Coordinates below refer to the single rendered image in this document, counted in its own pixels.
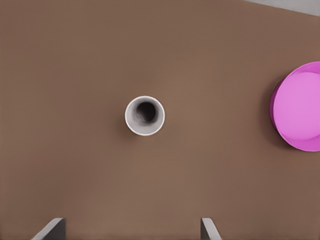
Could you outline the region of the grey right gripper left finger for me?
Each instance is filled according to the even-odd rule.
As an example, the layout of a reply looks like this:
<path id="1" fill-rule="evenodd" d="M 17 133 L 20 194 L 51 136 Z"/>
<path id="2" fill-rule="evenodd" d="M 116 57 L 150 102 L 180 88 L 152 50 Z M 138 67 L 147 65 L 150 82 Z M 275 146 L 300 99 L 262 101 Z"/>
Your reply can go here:
<path id="1" fill-rule="evenodd" d="M 52 219 L 31 240 L 66 240 L 66 220 L 64 218 Z"/>

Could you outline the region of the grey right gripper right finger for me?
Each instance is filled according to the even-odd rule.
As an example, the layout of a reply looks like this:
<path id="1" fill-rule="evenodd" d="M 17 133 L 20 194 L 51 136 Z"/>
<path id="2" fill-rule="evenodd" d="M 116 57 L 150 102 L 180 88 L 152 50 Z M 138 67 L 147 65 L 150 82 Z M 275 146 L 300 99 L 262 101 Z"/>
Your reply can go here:
<path id="1" fill-rule="evenodd" d="M 200 220 L 201 240 L 222 240 L 218 229 L 211 218 L 201 218 Z"/>

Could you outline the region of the white cup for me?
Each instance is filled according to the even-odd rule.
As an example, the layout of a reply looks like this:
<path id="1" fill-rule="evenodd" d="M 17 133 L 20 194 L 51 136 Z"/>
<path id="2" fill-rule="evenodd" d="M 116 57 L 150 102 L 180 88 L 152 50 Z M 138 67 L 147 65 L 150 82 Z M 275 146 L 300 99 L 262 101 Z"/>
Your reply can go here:
<path id="1" fill-rule="evenodd" d="M 157 133 L 164 125 L 165 110 L 154 97 L 143 95 L 130 101 L 124 113 L 128 128 L 140 136 Z"/>

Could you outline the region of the pink round tray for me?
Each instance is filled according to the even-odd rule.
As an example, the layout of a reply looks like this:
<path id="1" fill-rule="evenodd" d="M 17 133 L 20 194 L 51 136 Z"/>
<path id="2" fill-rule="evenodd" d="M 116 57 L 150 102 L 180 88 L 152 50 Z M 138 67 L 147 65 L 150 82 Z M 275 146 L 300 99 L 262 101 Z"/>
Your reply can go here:
<path id="1" fill-rule="evenodd" d="M 320 152 L 320 61 L 296 68 L 277 85 L 269 115 L 289 145 L 305 152 Z"/>

